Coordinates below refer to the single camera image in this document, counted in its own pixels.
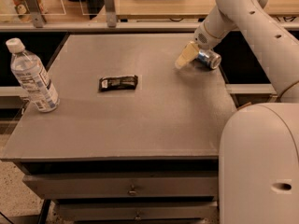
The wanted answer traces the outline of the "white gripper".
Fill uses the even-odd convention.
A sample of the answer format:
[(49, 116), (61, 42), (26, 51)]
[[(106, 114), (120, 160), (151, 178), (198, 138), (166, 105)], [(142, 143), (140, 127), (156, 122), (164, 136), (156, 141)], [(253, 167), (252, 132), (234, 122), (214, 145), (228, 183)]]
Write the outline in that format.
[(193, 38), (196, 43), (190, 41), (185, 46), (175, 61), (175, 67), (181, 69), (193, 61), (200, 48), (215, 48), (235, 28), (236, 25), (214, 6), (194, 32)]

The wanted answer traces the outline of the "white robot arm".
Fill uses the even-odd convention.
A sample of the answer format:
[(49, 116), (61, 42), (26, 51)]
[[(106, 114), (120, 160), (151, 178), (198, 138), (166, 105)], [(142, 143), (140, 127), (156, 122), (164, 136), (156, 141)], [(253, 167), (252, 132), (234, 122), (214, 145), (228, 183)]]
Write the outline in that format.
[(299, 42), (264, 12), (267, 0), (215, 1), (177, 67), (238, 29), (278, 95), (235, 112), (223, 129), (220, 224), (299, 224)]

